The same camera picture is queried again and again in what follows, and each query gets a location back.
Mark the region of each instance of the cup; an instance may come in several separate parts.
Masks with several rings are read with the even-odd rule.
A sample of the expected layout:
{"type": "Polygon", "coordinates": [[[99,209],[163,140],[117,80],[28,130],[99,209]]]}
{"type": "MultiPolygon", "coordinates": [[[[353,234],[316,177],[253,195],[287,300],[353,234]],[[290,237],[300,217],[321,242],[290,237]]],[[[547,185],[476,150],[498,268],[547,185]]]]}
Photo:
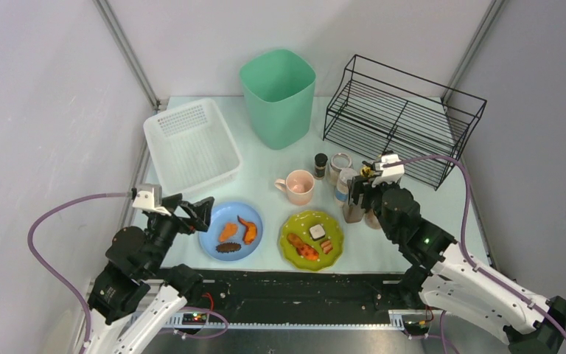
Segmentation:
{"type": "Polygon", "coordinates": [[[305,205],[313,197],[315,181],[309,171],[296,170],[287,175],[286,179],[277,179],[274,186],[285,192],[292,204],[305,205]]]}

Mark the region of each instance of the tabletop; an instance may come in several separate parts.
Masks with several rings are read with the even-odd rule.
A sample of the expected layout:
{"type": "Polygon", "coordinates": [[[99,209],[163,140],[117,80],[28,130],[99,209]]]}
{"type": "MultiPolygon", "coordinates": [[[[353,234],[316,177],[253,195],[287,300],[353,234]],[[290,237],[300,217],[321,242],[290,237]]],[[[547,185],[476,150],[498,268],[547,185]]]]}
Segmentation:
{"type": "MultiPolygon", "coordinates": [[[[168,109],[202,97],[171,97],[168,109]]],[[[398,252],[398,247],[387,240],[381,230],[367,227],[361,221],[348,224],[341,208],[334,202],[334,187],[325,179],[315,182],[314,196],[307,205],[291,204],[285,194],[274,186],[278,178],[285,178],[293,170],[313,171],[313,157],[325,153],[348,153],[353,167],[361,166],[362,156],[322,140],[326,106],[329,97],[315,97],[310,130],[303,138],[281,150],[266,147],[253,132],[243,97],[211,97],[219,106],[229,130],[234,137],[243,166],[234,181],[205,191],[200,195],[186,195],[191,202],[213,196],[216,204],[225,201],[241,201],[251,205],[262,217],[263,239],[258,248],[242,260],[223,262],[205,253],[198,235],[178,235],[164,259],[163,267],[184,263],[192,268],[248,270],[248,271],[298,271],[283,258],[279,249],[279,230],[293,214],[304,210],[319,210],[336,218],[343,233],[344,246],[340,259],[324,273],[402,273],[410,263],[398,252]]],[[[159,183],[152,162],[147,166],[146,183],[159,183]]],[[[448,175],[438,190],[434,190],[407,176],[401,186],[413,193],[421,206],[422,217],[440,226],[458,238],[465,199],[465,183],[459,169],[448,175]]],[[[132,224],[144,228],[146,217],[136,213],[132,224]]],[[[478,216],[469,207],[466,240],[468,250],[484,262],[488,262],[486,245],[478,224],[478,216]]]]}

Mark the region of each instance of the white plastic basket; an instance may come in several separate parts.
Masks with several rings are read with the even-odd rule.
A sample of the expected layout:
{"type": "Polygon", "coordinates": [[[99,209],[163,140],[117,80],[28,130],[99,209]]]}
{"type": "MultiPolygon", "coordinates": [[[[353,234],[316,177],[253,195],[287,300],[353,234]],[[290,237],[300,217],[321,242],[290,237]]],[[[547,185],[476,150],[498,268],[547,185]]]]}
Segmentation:
{"type": "Polygon", "coordinates": [[[144,135],[165,195],[196,195],[219,187],[242,166],[223,115],[209,98],[147,119],[144,135]]]}

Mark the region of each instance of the teal plastic bin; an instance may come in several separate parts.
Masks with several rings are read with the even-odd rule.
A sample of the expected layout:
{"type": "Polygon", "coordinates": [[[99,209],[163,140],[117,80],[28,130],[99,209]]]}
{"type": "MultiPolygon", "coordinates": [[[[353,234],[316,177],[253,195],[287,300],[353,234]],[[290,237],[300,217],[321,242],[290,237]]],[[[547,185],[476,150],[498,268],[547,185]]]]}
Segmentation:
{"type": "Polygon", "coordinates": [[[269,148],[285,148],[303,137],[311,122],[315,71],[295,53],[278,49],[240,69],[251,124],[269,148]]]}

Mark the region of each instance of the white wall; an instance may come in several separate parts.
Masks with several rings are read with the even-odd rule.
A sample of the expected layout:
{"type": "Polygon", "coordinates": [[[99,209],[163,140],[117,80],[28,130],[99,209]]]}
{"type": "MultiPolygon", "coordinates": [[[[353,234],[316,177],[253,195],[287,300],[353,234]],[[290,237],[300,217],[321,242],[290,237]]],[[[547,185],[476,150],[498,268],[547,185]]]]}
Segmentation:
{"type": "MultiPolygon", "coordinates": [[[[126,191],[150,113],[92,1],[0,1],[0,353],[42,353],[53,330],[45,353],[66,353],[77,303],[29,253],[27,231],[65,201],[126,191]]],[[[39,251],[86,289],[122,206],[55,215],[39,251]]]]}
{"type": "Polygon", "coordinates": [[[489,100],[465,157],[497,263],[566,298],[566,1],[509,1],[461,89],[489,100]]]}
{"type": "Polygon", "coordinates": [[[160,97],[241,95],[251,58],[292,49],[332,95],[354,53],[447,83],[491,0],[112,1],[160,97]]]}

